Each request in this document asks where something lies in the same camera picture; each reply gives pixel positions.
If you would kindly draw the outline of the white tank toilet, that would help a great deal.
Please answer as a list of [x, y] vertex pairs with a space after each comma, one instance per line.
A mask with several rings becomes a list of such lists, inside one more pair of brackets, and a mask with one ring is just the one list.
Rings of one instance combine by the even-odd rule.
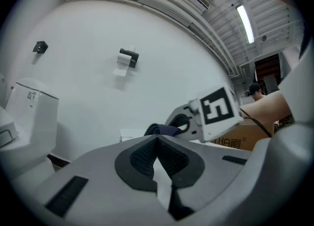
[[44, 162], [55, 148], [58, 97], [32, 78], [19, 79], [0, 106], [0, 165], [10, 179]]

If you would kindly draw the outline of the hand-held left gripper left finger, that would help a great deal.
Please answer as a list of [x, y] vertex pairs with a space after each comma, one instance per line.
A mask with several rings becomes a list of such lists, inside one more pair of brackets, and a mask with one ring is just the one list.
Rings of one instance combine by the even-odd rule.
[[36, 215], [47, 226], [171, 226], [176, 221], [157, 199], [152, 164], [139, 166], [154, 136], [89, 151], [57, 171], [35, 191]]

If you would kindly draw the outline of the person's right forearm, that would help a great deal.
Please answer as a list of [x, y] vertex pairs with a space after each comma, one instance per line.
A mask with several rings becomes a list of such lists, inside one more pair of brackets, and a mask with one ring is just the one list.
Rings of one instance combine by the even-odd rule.
[[252, 117], [262, 125], [274, 125], [274, 133], [294, 123], [291, 110], [280, 90], [240, 106], [243, 117]]

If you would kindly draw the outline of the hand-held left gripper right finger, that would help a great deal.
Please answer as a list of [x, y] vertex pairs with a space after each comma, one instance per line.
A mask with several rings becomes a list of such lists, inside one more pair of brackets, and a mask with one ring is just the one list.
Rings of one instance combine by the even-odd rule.
[[249, 151], [164, 136], [157, 142], [158, 194], [175, 220], [209, 205], [238, 176]]

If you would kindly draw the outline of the black paper roll holder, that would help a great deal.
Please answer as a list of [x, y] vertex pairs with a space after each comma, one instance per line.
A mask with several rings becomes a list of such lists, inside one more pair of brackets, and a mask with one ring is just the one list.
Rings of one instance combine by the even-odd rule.
[[119, 52], [121, 54], [131, 56], [131, 61], [130, 61], [129, 67], [131, 67], [131, 68], [135, 68], [136, 67], [136, 64], [137, 64], [137, 61], [138, 61], [138, 57], [139, 57], [138, 53], [136, 53], [134, 51], [131, 51], [131, 50], [125, 50], [125, 49], [120, 49]]

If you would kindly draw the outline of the dark blue cloth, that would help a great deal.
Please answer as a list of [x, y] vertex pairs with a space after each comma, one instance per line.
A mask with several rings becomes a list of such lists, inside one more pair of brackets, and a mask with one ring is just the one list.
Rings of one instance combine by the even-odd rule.
[[145, 131], [145, 136], [147, 135], [168, 135], [175, 137], [179, 134], [186, 132], [188, 129], [188, 125], [182, 125], [179, 127], [176, 126], [168, 126], [162, 124], [151, 124], [147, 130]]

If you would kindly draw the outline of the tape roll with black holder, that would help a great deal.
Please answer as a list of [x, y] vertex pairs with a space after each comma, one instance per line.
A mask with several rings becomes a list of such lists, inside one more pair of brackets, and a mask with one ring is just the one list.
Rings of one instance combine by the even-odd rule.
[[[131, 46], [129, 50], [136, 52], [136, 47]], [[126, 76], [127, 71], [130, 68], [129, 67], [130, 61], [131, 61], [131, 56], [118, 53], [117, 66], [114, 69], [113, 74], [117, 76]]]

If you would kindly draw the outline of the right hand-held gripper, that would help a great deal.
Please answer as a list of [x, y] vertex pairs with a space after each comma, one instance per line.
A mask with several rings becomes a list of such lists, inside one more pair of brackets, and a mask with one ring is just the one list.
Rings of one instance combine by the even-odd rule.
[[179, 106], [166, 125], [182, 125], [180, 138], [211, 142], [243, 122], [234, 91], [229, 86], [214, 86], [197, 94], [188, 104]]

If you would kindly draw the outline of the ceiling tube light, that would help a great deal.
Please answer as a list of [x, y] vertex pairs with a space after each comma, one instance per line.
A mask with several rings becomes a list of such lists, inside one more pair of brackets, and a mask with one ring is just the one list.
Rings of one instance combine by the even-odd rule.
[[255, 39], [254, 39], [253, 30], [252, 30], [251, 23], [250, 23], [248, 14], [246, 12], [246, 9], [243, 5], [238, 6], [236, 9], [243, 23], [243, 26], [247, 35], [248, 43], [252, 44], [254, 43]]

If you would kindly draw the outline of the small black wall hook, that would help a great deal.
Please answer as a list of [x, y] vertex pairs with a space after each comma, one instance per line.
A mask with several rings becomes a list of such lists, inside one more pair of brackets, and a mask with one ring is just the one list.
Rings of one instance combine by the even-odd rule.
[[33, 52], [36, 52], [38, 54], [44, 54], [48, 47], [49, 46], [45, 41], [37, 41], [36, 45], [33, 48]]

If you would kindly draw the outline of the brown cardboard box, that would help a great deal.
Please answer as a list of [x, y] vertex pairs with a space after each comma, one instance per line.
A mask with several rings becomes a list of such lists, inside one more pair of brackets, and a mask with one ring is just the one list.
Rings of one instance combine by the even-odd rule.
[[273, 135], [274, 125], [262, 125], [252, 117], [243, 117], [241, 124], [222, 137], [211, 141], [211, 143], [234, 149], [252, 151], [259, 140], [271, 138]]

